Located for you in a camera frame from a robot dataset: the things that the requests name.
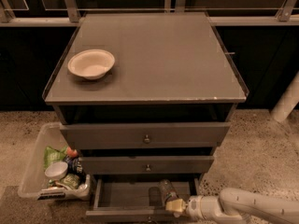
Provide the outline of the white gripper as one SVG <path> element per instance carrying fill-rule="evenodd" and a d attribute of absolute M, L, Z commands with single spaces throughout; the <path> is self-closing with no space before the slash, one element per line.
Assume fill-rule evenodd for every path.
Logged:
<path fill-rule="evenodd" d="M 180 217 L 185 213 L 191 218 L 203 218 L 202 210 L 201 210 L 201 200 L 202 196 L 191 196 L 186 202 L 182 199 L 175 199 L 173 201 L 169 201 L 165 205 L 165 210 L 171 212 L 174 217 Z"/>

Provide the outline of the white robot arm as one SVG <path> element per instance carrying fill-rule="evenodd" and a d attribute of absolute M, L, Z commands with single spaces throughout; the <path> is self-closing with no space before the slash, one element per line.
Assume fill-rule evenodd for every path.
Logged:
<path fill-rule="evenodd" d="M 298 79 L 271 111 L 238 111 L 200 193 L 166 204 L 175 217 L 217 224 L 299 224 Z"/>

